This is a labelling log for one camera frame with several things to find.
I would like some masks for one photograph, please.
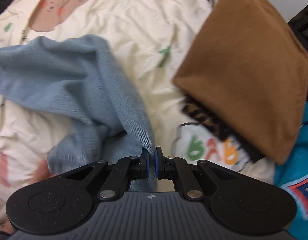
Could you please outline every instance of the gray ribbed plate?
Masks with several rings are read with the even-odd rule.
[[[125,192],[101,203],[78,228],[55,236],[16,232],[9,240],[292,240],[282,231],[271,236],[243,236],[216,223],[201,203],[177,192]]]

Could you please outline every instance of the silver screw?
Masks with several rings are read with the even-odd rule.
[[[189,196],[190,198],[200,198],[201,196],[203,196],[203,193],[199,190],[190,190],[187,192],[187,196]]]
[[[113,190],[103,190],[100,192],[100,197],[102,198],[112,198],[115,196],[115,192]]]

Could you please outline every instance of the bear face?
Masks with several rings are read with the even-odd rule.
[[[49,32],[64,22],[71,13],[88,0],[41,0],[35,8],[29,27],[36,32]]]

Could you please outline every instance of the teal fabric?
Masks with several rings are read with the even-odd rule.
[[[289,233],[298,240],[308,240],[308,102],[292,153],[284,165],[276,167],[275,185],[289,192],[297,203]]]
[[[0,48],[0,93],[26,108],[72,119],[74,133],[49,154],[52,173],[99,159],[116,163],[140,156],[143,147],[154,164],[154,136],[142,100],[100,37],[38,37]],[[142,181],[143,190],[155,190],[155,181]]]

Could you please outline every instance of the pink cheek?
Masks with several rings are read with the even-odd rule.
[[[40,1],[38,8],[43,9],[47,4],[48,4],[48,2],[46,2],[46,1]]]
[[[61,6],[57,9],[56,15],[60,16],[64,13],[64,11],[65,11],[65,8]]]

